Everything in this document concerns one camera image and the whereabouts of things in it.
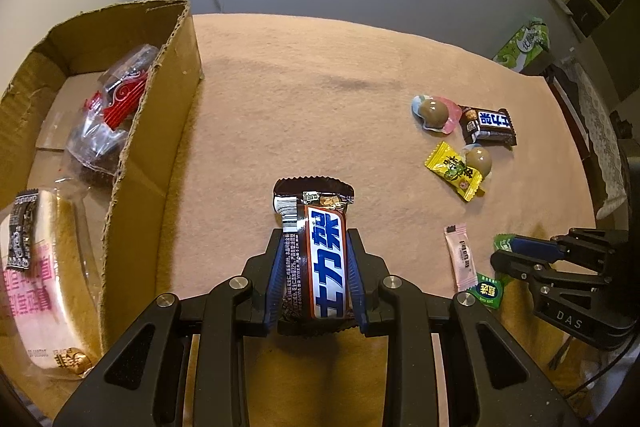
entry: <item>clear plastic bag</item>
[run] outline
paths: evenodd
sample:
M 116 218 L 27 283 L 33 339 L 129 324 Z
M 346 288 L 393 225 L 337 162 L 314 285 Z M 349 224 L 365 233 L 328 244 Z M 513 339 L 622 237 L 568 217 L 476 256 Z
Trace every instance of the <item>clear plastic bag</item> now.
M 66 142 L 66 174 L 89 186 L 113 183 L 148 70 L 158 53 L 158 48 L 144 44 L 101 75 L 102 88 L 86 101 Z
M 78 184 L 56 183 L 0 212 L 0 323 L 24 348 L 29 377 L 82 378 L 100 357 L 100 281 L 83 195 Z

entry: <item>chocolate egg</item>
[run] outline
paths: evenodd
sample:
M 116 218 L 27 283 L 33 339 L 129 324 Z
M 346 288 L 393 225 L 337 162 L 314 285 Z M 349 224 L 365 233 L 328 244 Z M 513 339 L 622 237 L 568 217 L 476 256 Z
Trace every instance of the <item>chocolate egg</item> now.
M 466 153 L 466 166 L 476 169 L 486 178 L 493 165 L 489 151 L 484 147 L 474 147 Z
M 449 119 L 449 108 L 440 100 L 428 98 L 420 104 L 418 114 L 427 127 L 442 129 Z

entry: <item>black candy wrapper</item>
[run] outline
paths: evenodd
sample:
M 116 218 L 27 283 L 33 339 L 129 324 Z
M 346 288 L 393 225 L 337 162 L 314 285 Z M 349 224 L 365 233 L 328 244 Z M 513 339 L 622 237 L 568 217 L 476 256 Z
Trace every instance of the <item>black candy wrapper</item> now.
M 323 176 L 273 187 L 282 216 L 286 285 L 278 332 L 311 336 L 354 327 L 347 285 L 346 210 L 350 185 Z
M 494 111 L 462 107 L 460 127 L 467 144 L 487 141 L 508 146 L 516 145 L 516 132 L 509 112 L 504 108 Z
M 9 217 L 9 256 L 6 267 L 28 270 L 31 266 L 31 238 L 38 203 L 37 190 L 18 192 Z

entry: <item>cable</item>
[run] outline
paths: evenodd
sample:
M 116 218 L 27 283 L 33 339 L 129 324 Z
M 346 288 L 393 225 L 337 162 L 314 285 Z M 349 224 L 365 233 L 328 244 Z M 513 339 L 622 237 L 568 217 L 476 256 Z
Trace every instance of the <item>cable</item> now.
M 582 391 L 585 387 L 587 387 L 589 384 L 593 383 L 594 381 L 598 380 L 598 378 L 600 378 L 602 375 L 604 375 L 609 369 L 611 369 L 614 365 L 616 365 L 620 360 L 622 360 L 622 358 L 629 352 L 629 349 L 631 349 L 631 347 L 636 343 L 636 339 L 638 338 L 638 333 L 639 331 L 636 331 L 636 333 L 634 334 L 634 336 L 631 338 L 631 340 L 629 341 L 628 344 L 626 344 L 625 349 L 623 349 L 622 351 L 620 351 L 620 354 L 613 359 L 612 362 L 610 362 L 609 364 L 606 365 L 606 367 L 604 367 L 603 369 L 601 369 L 599 372 L 597 372 L 595 375 L 593 375 L 589 380 L 587 380 L 586 382 L 580 384 L 578 387 L 576 387 L 573 391 L 571 391 L 569 394 L 565 394 L 562 398 L 564 398 L 565 400 L 571 398 L 574 394 L 579 393 L 580 391 Z

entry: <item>metal screw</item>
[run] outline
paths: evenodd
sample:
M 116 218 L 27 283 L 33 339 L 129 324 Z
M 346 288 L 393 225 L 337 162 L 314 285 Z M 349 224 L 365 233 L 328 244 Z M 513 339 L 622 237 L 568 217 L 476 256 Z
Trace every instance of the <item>metal screw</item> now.
M 397 275 L 387 275 L 382 280 L 383 285 L 387 288 L 391 288 L 392 290 L 399 288 L 402 286 L 402 279 L 400 279 Z
M 476 298 L 468 292 L 460 292 L 456 299 L 458 299 L 458 302 L 463 306 L 471 306 L 476 302 Z
M 238 275 L 237 277 L 234 277 L 229 281 L 229 286 L 231 286 L 231 288 L 233 288 L 234 290 L 241 290 L 248 284 L 249 279 L 247 279 L 246 277 L 242 277 L 241 275 Z
M 156 304 L 161 308 L 168 308 L 175 302 L 175 295 L 172 293 L 163 293 L 156 299 Z

